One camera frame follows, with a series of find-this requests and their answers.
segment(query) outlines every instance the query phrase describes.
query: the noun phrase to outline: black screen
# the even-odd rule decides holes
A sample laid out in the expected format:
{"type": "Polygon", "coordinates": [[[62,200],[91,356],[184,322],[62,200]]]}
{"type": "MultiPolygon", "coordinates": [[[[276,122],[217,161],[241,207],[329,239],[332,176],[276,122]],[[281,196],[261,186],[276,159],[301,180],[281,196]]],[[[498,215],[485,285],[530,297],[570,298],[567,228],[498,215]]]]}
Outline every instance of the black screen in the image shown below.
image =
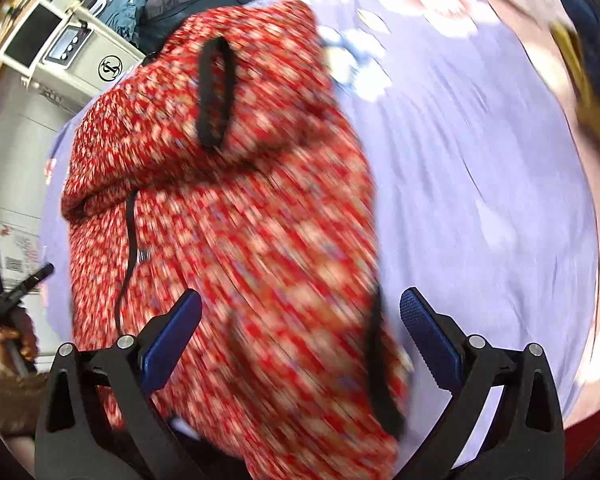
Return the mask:
{"type": "Polygon", "coordinates": [[[37,5],[4,53],[26,67],[31,66],[36,54],[61,21],[62,18],[49,9],[37,5]]]}

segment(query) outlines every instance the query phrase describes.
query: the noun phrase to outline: display screen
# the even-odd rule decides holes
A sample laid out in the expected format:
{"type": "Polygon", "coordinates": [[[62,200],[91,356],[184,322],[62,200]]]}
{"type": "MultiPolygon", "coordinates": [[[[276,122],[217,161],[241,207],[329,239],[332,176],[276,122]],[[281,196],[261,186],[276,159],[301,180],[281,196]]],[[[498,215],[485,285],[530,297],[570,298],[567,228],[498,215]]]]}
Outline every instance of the display screen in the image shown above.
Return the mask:
{"type": "Polygon", "coordinates": [[[18,63],[30,67],[61,21],[60,16],[40,4],[37,5],[4,53],[18,63]]]}
{"type": "Polygon", "coordinates": [[[60,56],[62,56],[66,48],[71,44],[71,40],[75,38],[78,30],[79,29],[73,27],[66,28],[60,38],[58,38],[54,46],[51,48],[48,56],[51,59],[60,59],[60,56]]]}

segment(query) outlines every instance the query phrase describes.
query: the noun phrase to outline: qr code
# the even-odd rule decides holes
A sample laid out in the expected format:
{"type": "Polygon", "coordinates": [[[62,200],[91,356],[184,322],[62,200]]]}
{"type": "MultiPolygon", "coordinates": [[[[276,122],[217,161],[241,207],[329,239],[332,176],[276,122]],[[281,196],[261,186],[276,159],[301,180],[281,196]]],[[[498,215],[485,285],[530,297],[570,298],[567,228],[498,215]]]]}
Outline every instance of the qr code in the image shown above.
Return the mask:
{"type": "Polygon", "coordinates": [[[23,272],[22,270],[22,260],[17,260],[16,258],[6,257],[5,267],[7,270],[12,270],[14,272],[23,272]]]}

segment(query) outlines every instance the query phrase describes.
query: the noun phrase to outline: hand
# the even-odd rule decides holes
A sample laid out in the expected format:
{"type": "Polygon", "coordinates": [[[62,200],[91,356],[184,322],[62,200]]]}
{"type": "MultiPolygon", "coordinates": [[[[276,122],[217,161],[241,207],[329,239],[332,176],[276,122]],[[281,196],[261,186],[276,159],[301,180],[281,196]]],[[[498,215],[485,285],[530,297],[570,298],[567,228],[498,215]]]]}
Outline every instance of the hand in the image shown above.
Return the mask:
{"type": "Polygon", "coordinates": [[[11,355],[6,347],[7,341],[13,341],[21,337],[22,350],[20,353],[22,356],[30,362],[35,362],[38,357],[38,338],[33,329],[33,321],[27,314],[27,311],[23,308],[15,308],[12,311],[11,317],[14,325],[19,330],[13,328],[1,328],[0,329],[0,364],[5,366],[12,372],[17,372],[11,355]]]}

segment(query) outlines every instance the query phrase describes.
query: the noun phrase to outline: poster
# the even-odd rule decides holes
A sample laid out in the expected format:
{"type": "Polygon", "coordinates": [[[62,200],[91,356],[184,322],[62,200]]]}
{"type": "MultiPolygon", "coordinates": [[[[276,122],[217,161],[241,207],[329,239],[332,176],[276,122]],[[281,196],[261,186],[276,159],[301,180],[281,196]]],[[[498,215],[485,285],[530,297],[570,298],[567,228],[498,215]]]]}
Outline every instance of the poster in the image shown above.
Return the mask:
{"type": "MultiPolygon", "coordinates": [[[[38,270],[38,237],[0,224],[0,270],[5,290],[11,290],[38,270]]],[[[39,294],[36,287],[31,294],[39,294]]]]}

